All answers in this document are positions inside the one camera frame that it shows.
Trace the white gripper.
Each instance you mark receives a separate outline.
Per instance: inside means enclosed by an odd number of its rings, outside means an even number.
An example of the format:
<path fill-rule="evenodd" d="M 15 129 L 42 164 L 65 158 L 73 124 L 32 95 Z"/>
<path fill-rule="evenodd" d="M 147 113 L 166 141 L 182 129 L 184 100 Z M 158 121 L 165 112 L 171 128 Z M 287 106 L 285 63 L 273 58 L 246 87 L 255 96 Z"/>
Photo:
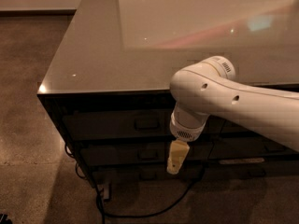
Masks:
<path fill-rule="evenodd" d="M 177 175 L 190 150 L 186 142 L 195 141 L 205 128 L 209 115 L 196 113 L 176 103 L 171 114 L 170 132 L 177 140 L 170 144 L 166 171 Z"/>

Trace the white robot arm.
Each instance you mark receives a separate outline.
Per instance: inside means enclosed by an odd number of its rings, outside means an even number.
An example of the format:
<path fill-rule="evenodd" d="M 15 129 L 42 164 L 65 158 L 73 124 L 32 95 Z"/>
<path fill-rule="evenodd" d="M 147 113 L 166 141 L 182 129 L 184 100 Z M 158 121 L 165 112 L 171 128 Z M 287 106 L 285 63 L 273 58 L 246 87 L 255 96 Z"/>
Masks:
<path fill-rule="evenodd" d="M 209 116 L 229 120 L 299 151 L 299 93 L 252 87 L 235 82 L 235 68 L 213 56 L 178 70 L 170 92 L 176 101 L 171 114 L 167 172 L 176 175 Z"/>

